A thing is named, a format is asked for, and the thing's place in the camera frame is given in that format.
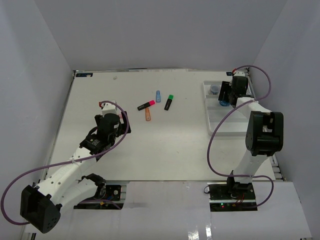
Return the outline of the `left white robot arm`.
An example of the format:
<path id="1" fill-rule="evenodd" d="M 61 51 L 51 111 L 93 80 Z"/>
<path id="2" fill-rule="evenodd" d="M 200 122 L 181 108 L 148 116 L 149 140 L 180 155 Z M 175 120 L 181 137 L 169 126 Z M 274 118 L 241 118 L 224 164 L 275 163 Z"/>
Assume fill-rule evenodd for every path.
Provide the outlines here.
<path id="1" fill-rule="evenodd" d="M 95 116 L 96 127 L 80 143 L 64 164 L 36 186 L 26 186 L 21 193 L 20 215 L 41 233 L 51 231 L 61 214 L 86 199 L 100 201 L 108 190 L 106 180 L 85 172 L 110 150 L 120 136 L 130 133 L 127 113 L 115 110 Z"/>

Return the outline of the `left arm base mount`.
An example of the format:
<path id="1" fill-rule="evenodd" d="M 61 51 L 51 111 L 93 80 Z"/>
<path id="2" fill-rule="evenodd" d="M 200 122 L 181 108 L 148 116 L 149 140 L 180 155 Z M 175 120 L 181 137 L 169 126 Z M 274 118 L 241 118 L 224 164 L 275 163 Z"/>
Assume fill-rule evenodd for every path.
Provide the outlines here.
<path id="1" fill-rule="evenodd" d="M 107 185 L 104 197 L 87 198 L 73 208 L 76 210 L 121 210 L 126 199 L 126 185 Z"/>

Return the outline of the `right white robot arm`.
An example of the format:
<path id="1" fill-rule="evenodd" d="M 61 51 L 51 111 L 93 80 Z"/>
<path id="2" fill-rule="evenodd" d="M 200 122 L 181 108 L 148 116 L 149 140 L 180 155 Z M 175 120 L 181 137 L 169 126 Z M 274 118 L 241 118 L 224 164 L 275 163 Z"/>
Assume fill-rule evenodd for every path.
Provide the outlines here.
<path id="1" fill-rule="evenodd" d="M 264 108 L 247 93 L 247 76 L 236 72 L 231 81 L 223 81 L 218 100 L 230 104 L 248 119 L 245 135 L 246 152 L 231 171 L 225 187 L 226 195 L 236 200 L 252 188 L 252 179 L 262 163 L 283 148 L 284 115 Z"/>

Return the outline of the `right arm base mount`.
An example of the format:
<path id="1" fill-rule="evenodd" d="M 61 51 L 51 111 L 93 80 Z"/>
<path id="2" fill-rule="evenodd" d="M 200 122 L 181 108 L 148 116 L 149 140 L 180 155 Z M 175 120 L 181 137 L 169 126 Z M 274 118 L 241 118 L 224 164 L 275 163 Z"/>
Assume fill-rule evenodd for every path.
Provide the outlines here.
<path id="1" fill-rule="evenodd" d="M 203 192 L 209 197 L 211 212 L 257 211 L 257 201 L 253 185 L 247 188 L 229 189 L 226 182 L 208 183 Z"/>

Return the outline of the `green cap black highlighter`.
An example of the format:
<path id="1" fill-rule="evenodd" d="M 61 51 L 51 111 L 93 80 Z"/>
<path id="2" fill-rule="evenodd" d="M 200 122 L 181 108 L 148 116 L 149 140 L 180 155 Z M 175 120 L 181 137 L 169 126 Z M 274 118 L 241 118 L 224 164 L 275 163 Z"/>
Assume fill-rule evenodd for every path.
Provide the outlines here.
<path id="1" fill-rule="evenodd" d="M 166 100 L 165 106 L 164 106 L 164 110 L 168 111 L 170 109 L 170 106 L 172 104 L 174 96 L 172 94 L 170 94 Z"/>

